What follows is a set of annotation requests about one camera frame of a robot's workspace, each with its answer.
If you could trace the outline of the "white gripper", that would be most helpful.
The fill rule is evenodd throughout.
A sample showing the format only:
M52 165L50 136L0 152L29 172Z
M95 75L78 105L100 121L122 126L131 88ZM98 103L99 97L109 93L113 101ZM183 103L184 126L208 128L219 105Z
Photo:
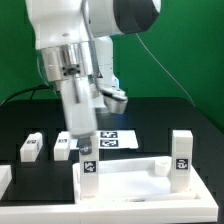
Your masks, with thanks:
M61 82L61 96L67 130L78 140L82 155L92 153L88 136L97 130L97 121L87 79L69 79Z

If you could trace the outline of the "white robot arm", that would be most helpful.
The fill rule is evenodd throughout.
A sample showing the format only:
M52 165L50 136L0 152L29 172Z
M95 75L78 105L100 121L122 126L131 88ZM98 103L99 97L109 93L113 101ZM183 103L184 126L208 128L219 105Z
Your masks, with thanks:
M94 151L97 130L92 88L112 113L124 112L128 98L99 83L95 40L114 34L147 31L158 18L162 0L25 0L47 78L62 96L70 136L80 153Z

